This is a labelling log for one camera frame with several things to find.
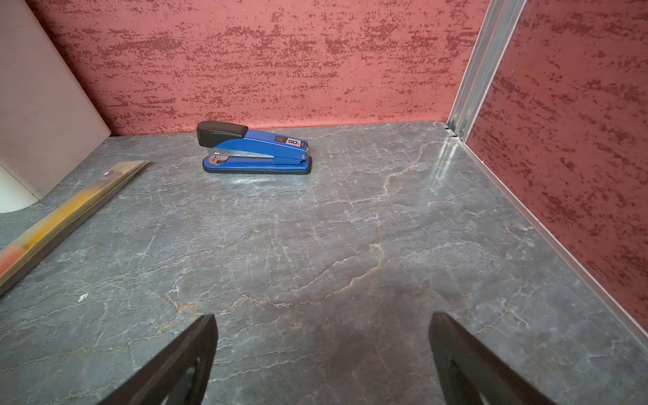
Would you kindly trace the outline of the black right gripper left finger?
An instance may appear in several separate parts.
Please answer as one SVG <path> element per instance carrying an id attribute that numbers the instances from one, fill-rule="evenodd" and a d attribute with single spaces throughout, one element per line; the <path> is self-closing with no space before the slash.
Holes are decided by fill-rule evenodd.
<path id="1" fill-rule="evenodd" d="M 202 403 L 218 338 L 215 316 L 199 317 L 101 403 Z"/>

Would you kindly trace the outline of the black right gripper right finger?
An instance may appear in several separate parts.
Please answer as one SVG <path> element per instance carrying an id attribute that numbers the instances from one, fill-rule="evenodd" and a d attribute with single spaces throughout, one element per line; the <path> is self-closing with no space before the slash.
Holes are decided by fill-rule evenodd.
<path id="1" fill-rule="evenodd" d="M 553 403 L 447 313 L 433 314 L 429 340 L 446 403 Z"/>

